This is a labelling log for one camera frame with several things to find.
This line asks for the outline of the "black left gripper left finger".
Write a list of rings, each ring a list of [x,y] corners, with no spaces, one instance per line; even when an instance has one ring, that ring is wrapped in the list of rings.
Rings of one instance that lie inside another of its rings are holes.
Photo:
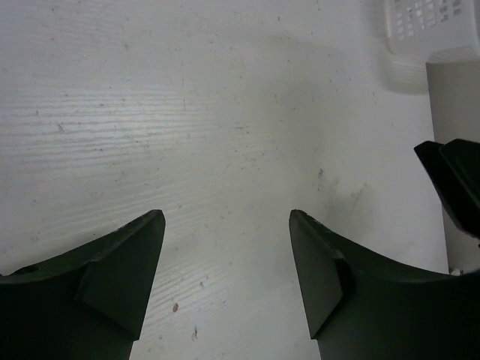
[[[129,359],[164,240],[151,210],[66,253],[1,277],[2,359]]]

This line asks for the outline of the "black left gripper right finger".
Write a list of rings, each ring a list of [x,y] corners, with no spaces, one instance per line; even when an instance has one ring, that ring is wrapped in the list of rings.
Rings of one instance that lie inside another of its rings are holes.
[[[310,337],[323,359],[477,359],[479,273],[389,259],[301,210],[289,233]]]

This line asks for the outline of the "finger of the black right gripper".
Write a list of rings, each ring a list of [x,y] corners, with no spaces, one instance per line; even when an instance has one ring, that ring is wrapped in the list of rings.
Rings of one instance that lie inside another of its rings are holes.
[[[479,237],[479,144],[454,139],[425,141],[414,148],[443,208],[462,232]]]

